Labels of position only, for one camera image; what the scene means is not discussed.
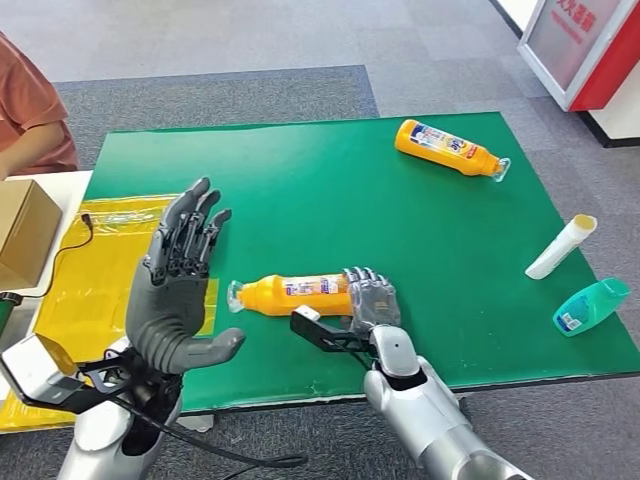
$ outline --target teal bottle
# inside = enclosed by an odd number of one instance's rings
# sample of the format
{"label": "teal bottle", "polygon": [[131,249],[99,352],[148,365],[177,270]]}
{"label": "teal bottle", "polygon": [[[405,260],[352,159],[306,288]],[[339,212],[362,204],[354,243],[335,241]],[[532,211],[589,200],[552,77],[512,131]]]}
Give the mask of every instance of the teal bottle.
{"label": "teal bottle", "polygon": [[593,328],[614,313],[629,295],[622,280],[609,277],[577,292],[558,308],[553,323],[568,337]]}

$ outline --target yellow plastic bag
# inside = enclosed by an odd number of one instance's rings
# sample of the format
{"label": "yellow plastic bag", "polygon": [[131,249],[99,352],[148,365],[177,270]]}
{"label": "yellow plastic bag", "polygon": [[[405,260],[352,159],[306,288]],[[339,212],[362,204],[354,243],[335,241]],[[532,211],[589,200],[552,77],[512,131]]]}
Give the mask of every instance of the yellow plastic bag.
{"label": "yellow plastic bag", "polygon": [[[62,345],[75,362],[102,358],[106,348],[125,336],[125,314],[134,272],[172,198],[82,202],[60,248],[88,238],[80,217],[82,213],[91,215],[94,239],[60,254],[51,290],[43,299],[35,331]],[[199,334],[213,333],[217,292],[218,281],[209,280],[205,324]],[[69,413],[26,407],[11,393],[0,411],[0,431],[60,426],[73,420]]]}

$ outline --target cardboard box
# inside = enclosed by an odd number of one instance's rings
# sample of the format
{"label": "cardboard box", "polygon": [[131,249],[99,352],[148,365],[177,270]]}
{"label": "cardboard box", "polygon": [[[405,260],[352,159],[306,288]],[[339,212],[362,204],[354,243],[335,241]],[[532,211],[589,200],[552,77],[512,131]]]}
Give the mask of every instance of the cardboard box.
{"label": "cardboard box", "polygon": [[0,291],[38,285],[60,217],[33,180],[0,182]]}

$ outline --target orange bottle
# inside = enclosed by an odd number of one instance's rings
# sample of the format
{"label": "orange bottle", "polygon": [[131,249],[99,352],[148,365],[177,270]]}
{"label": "orange bottle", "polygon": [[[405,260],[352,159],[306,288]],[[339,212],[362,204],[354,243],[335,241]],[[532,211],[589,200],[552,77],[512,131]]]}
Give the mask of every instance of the orange bottle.
{"label": "orange bottle", "polygon": [[269,275],[253,283],[232,281],[226,300],[233,313],[247,309],[271,316],[290,315],[300,305],[308,305],[321,315],[351,315],[347,286],[344,274]]}
{"label": "orange bottle", "polygon": [[454,168],[465,175],[486,175],[501,182],[511,160],[498,158],[480,145],[416,120],[405,120],[395,135],[401,152]]}

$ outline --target clear bottle cap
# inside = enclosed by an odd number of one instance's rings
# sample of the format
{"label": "clear bottle cap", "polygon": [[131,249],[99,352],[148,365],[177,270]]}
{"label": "clear bottle cap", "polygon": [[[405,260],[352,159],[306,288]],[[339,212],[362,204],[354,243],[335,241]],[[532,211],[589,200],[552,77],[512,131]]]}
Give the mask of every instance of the clear bottle cap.
{"label": "clear bottle cap", "polygon": [[491,175],[491,178],[495,180],[496,182],[501,182],[506,175],[506,171],[509,170],[509,167],[511,166],[510,158],[500,158],[498,160],[498,169],[496,173]]}
{"label": "clear bottle cap", "polygon": [[238,295],[242,291],[242,287],[244,286],[242,283],[236,280],[233,280],[229,284],[229,288],[226,289],[226,304],[229,305],[229,312],[238,313],[245,308],[245,305],[242,304],[242,301]]}

